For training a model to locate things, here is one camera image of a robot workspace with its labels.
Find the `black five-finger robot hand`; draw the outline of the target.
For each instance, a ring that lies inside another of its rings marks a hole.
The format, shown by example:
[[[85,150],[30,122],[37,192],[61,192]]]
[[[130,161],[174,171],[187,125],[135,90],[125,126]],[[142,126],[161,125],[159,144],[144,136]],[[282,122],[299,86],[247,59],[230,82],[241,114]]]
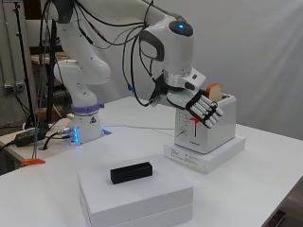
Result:
[[[219,117],[223,116],[223,110],[201,89],[205,82],[205,76],[202,73],[194,68],[183,75],[165,71],[164,81],[169,86],[167,100],[171,105],[188,111],[208,129],[219,122]]]

